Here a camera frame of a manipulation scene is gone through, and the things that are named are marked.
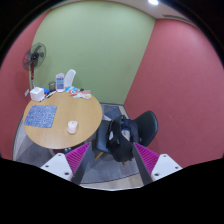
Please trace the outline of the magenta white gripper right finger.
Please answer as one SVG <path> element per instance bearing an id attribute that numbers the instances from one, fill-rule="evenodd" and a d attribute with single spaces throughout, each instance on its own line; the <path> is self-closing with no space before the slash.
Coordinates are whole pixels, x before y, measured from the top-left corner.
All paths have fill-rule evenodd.
<path id="1" fill-rule="evenodd" d="M 158 155 L 138 143 L 133 145 L 133 154 L 144 184 L 150 184 L 182 169 L 168 154 Z"/>

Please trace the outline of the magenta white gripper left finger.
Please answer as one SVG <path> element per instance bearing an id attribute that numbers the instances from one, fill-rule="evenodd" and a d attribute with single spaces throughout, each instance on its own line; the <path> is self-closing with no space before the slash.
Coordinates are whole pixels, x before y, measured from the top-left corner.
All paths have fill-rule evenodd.
<path id="1" fill-rule="evenodd" d="M 57 153 L 41 168 L 73 183 L 80 183 L 91 159 L 91 143 L 86 143 L 67 154 Z"/>

